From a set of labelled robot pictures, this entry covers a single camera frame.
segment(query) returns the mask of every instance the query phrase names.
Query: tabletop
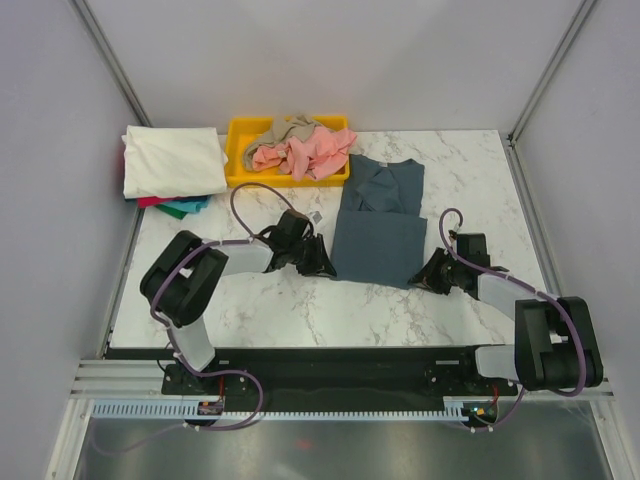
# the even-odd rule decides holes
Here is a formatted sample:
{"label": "tabletop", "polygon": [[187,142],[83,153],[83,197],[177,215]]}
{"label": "tabletop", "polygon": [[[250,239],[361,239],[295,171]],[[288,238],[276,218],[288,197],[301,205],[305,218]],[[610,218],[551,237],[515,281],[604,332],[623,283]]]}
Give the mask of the tabletop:
{"label": "tabletop", "polygon": [[[524,214],[496,131],[367,132],[358,134],[364,155],[381,162],[413,158],[425,166],[420,216],[427,219],[424,259],[442,246],[440,213],[464,214],[462,233],[487,237],[492,264],[543,288]],[[318,211],[317,231],[329,253],[342,189],[280,189],[303,212]],[[231,215],[230,193],[182,221],[150,208],[144,212],[125,272],[110,348],[164,348],[166,332],[149,315],[140,280],[180,230],[209,239],[247,238]],[[236,196],[254,231],[274,224],[284,208],[273,193],[244,189]],[[455,218],[449,219],[453,226]],[[513,343],[513,323],[459,289],[449,296],[420,289],[305,278],[293,266],[269,274],[223,277],[204,314],[215,347],[442,346]]]}

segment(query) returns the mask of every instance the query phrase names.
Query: yellow tray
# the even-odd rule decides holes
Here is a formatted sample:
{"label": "yellow tray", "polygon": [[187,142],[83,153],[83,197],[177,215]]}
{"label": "yellow tray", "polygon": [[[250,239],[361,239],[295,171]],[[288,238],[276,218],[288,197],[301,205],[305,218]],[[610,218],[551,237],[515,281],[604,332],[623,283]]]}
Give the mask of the yellow tray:
{"label": "yellow tray", "polygon": [[[347,128],[347,117],[340,115],[313,117],[318,122],[335,131]],[[244,182],[260,182],[271,187],[341,187],[349,178],[349,162],[337,173],[319,181],[304,177],[296,182],[291,175],[279,172],[278,167],[268,168],[261,172],[246,170],[242,164],[242,154],[247,145],[271,128],[273,118],[270,117],[236,117],[229,124],[225,153],[229,162],[224,167],[225,177],[230,187],[237,187]]]}

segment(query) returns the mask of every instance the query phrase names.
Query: white towel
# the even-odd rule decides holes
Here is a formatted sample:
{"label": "white towel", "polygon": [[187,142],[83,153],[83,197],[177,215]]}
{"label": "white towel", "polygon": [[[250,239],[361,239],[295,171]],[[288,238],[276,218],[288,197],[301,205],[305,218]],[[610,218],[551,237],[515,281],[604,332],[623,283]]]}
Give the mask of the white towel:
{"label": "white towel", "polygon": [[124,197],[192,197],[227,189],[215,128],[127,127]]}

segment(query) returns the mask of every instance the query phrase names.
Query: gray floor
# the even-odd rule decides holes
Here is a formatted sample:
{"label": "gray floor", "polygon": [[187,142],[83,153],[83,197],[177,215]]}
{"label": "gray floor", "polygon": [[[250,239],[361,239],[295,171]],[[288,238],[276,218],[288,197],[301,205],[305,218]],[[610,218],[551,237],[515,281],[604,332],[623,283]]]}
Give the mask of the gray floor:
{"label": "gray floor", "polygon": [[[118,449],[168,424],[101,420],[96,442]],[[238,432],[180,429],[116,458],[85,455],[87,480],[612,478],[587,403],[526,403],[490,434],[434,423],[271,421]]]}

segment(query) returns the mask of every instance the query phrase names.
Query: beige cloth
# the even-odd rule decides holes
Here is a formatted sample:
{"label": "beige cloth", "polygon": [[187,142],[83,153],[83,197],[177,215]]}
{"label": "beige cloth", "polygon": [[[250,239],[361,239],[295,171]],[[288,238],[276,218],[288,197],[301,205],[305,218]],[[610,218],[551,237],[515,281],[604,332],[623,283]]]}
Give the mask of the beige cloth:
{"label": "beige cloth", "polygon": [[285,120],[284,117],[274,118],[271,128],[250,143],[244,151],[244,168],[253,171],[253,154],[259,146],[275,147],[290,137],[297,137],[301,142],[306,142],[318,125],[322,124],[308,115],[295,115],[289,120]]}

